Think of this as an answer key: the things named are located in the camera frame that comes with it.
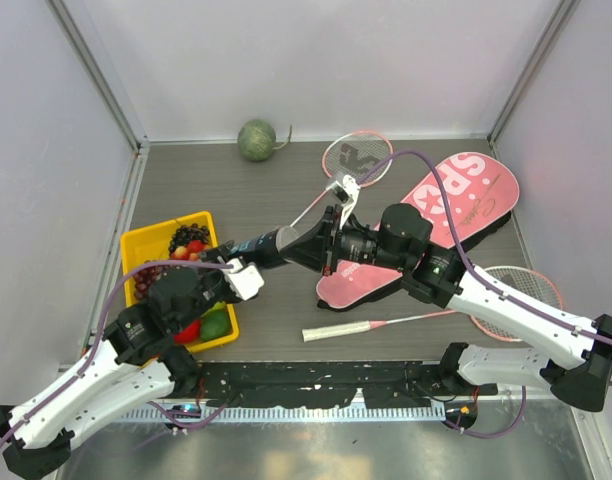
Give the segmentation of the clear tube lid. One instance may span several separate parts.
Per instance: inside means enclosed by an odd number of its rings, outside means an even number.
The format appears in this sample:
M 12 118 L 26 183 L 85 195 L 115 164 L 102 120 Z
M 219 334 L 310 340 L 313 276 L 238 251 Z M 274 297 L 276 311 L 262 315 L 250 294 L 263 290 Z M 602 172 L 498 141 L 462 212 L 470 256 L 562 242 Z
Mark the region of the clear tube lid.
M 286 248 L 299 238 L 298 232 L 291 226 L 284 226 L 277 230 L 275 246 L 278 251 Z

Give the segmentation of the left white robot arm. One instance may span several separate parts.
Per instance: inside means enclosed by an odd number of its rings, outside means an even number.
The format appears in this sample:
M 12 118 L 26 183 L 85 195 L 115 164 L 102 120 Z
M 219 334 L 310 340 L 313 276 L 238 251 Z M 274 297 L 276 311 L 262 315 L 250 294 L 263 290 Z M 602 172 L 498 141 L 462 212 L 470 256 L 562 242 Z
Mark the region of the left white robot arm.
M 226 245 L 194 262 L 149 266 L 160 277 L 115 321 L 100 320 L 77 363 L 25 403 L 0 405 L 0 455 L 12 474 L 41 479 L 129 410 L 171 394 L 192 396 L 201 369 L 175 336 L 216 304 L 249 300 L 264 284 L 258 266 Z

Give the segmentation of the pink racket bag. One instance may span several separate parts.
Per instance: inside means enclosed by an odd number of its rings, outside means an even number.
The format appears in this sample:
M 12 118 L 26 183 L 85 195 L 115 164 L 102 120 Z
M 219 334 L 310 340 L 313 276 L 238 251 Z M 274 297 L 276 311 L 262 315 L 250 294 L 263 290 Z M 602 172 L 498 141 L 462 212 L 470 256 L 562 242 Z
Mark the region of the pink racket bag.
M 436 169 L 464 251 L 470 251 L 509 221 L 519 199 L 519 185 L 513 173 L 497 160 L 482 153 L 462 152 L 443 160 Z M 433 224 L 431 242 L 455 248 L 440 188 L 431 173 L 401 202 L 415 207 Z M 345 312 L 376 302 L 396 292 L 400 279 L 401 274 L 393 270 L 342 261 L 334 274 L 317 283 L 317 307 Z

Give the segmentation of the black shuttlecock tube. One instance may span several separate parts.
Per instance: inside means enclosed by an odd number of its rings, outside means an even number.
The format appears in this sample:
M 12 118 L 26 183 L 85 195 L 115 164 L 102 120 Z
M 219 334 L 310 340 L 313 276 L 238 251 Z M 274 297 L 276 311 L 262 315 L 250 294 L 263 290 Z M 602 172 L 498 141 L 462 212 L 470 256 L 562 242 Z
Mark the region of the black shuttlecock tube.
M 275 246 L 277 230 L 275 228 L 256 238 L 234 242 L 231 259 L 241 259 L 246 263 L 254 263 L 260 270 L 271 270 L 288 265 L 289 262 L 282 259 L 280 251 Z

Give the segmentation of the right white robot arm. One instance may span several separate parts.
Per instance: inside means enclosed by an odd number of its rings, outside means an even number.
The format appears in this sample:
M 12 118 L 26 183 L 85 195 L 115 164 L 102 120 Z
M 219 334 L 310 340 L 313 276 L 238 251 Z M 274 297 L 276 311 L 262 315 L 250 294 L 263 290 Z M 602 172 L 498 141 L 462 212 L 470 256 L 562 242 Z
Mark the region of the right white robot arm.
M 600 412 L 612 377 L 612 316 L 595 319 L 562 311 L 503 284 L 465 257 L 430 240 L 432 225 L 408 204 L 393 204 L 376 230 L 327 207 L 304 234 L 282 230 L 280 256 L 323 275 L 350 261 L 397 271 L 414 299 L 494 324 L 527 348 L 483 349 L 454 343 L 440 362 L 438 381 L 451 394 L 482 384 L 549 390 L 580 410 Z

